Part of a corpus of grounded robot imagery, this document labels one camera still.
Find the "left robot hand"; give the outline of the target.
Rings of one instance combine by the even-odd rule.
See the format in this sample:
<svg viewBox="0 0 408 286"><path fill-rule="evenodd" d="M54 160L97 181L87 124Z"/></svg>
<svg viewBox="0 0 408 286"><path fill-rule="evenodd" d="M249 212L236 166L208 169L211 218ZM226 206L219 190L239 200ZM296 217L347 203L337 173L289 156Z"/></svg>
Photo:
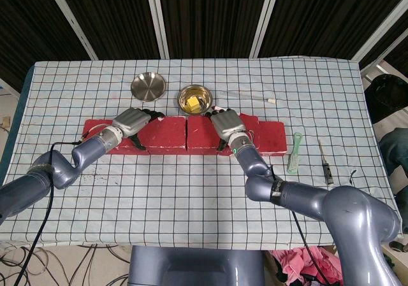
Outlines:
<svg viewBox="0 0 408 286"><path fill-rule="evenodd" d="M137 149L146 150L138 138L138 132L149 122L163 117L164 114L158 111L128 108L112 120L112 126L119 128L122 132L122 137L129 138Z"/></svg>

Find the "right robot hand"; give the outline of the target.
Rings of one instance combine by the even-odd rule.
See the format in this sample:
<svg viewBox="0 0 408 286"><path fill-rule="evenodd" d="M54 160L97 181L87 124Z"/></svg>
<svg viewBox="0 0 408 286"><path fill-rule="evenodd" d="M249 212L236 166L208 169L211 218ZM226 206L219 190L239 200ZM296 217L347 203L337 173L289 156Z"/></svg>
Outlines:
<svg viewBox="0 0 408 286"><path fill-rule="evenodd" d="M246 127L235 110L217 108L212 112L206 112L204 116L210 119L220 137L218 152L222 152L227 145L230 146L237 138L245 137L248 139Z"/></svg>

